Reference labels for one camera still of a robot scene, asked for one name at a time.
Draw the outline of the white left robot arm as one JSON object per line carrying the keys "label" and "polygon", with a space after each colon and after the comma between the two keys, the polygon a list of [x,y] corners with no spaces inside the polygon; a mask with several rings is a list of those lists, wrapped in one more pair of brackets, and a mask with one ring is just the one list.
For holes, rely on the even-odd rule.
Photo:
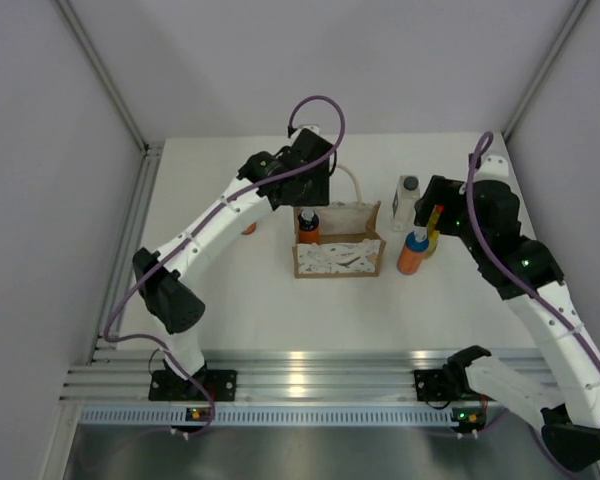
{"label": "white left robot arm", "polygon": [[161,324],[171,387],[187,400],[206,386],[206,361],[198,345],[198,322],[204,302],[194,286],[205,270],[251,224],[281,206],[329,203],[329,158],[337,146],[309,128],[272,154],[248,158],[228,188],[198,219],[154,251],[141,248],[133,256],[139,295]]}

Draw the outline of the clear square bottle grey cap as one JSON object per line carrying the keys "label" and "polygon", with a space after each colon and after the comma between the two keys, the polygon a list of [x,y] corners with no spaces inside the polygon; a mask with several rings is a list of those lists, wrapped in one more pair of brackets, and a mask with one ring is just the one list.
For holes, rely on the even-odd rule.
{"label": "clear square bottle grey cap", "polygon": [[391,228],[403,232],[411,224],[415,203],[420,198],[420,182],[417,176],[403,175],[399,178],[393,201]]}

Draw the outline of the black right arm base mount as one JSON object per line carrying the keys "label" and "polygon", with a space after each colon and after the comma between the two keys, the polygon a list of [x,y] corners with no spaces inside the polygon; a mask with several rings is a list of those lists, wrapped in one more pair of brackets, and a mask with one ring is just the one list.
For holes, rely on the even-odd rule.
{"label": "black right arm base mount", "polygon": [[420,369],[413,372],[416,397],[419,402],[437,404],[454,400],[450,380],[442,369]]}

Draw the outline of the yellow dish soap bottle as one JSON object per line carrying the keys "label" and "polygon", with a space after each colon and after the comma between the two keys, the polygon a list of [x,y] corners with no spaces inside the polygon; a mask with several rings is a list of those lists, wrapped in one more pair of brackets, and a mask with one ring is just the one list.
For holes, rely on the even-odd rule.
{"label": "yellow dish soap bottle", "polygon": [[442,205],[436,205],[427,222],[428,248],[425,252],[425,259],[430,258],[436,251],[440,232],[437,229],[437,223],[441,214],[444,211]]}

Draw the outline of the light blue pump bottle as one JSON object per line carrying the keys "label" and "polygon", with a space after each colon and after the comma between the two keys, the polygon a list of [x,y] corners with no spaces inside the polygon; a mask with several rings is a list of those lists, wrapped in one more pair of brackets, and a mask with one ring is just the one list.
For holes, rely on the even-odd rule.
{"label": "light blue pump bottle", "polygon": [[404,275],[415,274],[429,248],[429,237],[425,228],[412,230],[405,239],[397,260],[397,269]]}

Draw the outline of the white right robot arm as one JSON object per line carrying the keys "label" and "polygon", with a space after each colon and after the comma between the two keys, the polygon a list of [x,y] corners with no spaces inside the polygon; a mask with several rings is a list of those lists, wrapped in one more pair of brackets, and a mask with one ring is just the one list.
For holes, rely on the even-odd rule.
{"label": "white right robot arm", "polygon": [[415,223],[425,225],[436,207],[442,209],[437,230],[461,240],[482,278],[531,335],[556,386],[546,388],[474,345],[442,366],[442,396],[499,402],[540,434],[564,469],[582,471],[600,460],[600,351],[555,258],[521,232],[508,163],[486,158],[469,175],[466,181],[432,176],[415,205]]}

